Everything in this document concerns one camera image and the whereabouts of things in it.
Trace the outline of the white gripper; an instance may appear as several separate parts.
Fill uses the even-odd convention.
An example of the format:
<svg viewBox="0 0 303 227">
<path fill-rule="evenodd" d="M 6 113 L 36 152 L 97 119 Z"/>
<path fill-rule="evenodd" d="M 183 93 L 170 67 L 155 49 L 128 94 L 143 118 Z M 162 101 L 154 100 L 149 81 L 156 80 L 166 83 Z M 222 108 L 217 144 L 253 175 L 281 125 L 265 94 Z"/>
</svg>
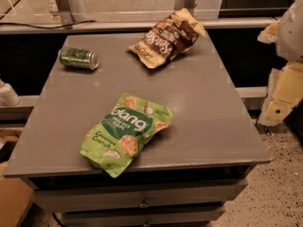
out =
<svg viewBox="0 0 303 227">
<path fill-rule="evenodd" d="M 272 127 L 280 124 L 303 100 L 303 0 L 295 0 L 280 22 L 263 29 L 258 41 L 264 44 L 276 41 L 277 54 L 289 61 L 281 70 L 271 71 L 267 97 L 258 118 L 260 125 Z"/>
</svg>

